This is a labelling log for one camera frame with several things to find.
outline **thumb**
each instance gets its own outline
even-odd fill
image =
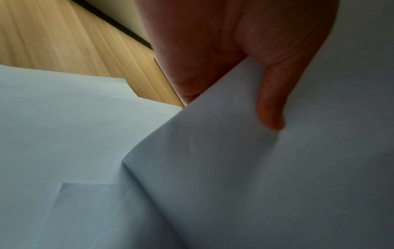
[[[271,130],[285,127],[283,109],[314,54],[266,67],[257,101],[257,114]]]

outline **hand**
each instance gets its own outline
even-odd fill
[[[187,103],[246,56],[266,67],[257,113],[284,128],[287,97],[326,40],[339,0],[137,0],[157,59]]]

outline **wood grain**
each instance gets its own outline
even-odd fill
[[[125,78],[139,97],[183,107],[153,58],[69,0],[0,0],[0,64]]]

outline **wooden floor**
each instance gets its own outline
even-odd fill
[[[182,106],[152,50],[70,0],[0,0],[0,64],[124,78],[139,97]]]

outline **finger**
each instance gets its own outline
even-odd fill
[[[282,130],[285,127],[283,109],[287,98],[313,56],[310,54],[266,67],[257,101],[257,114],[269,129]]]

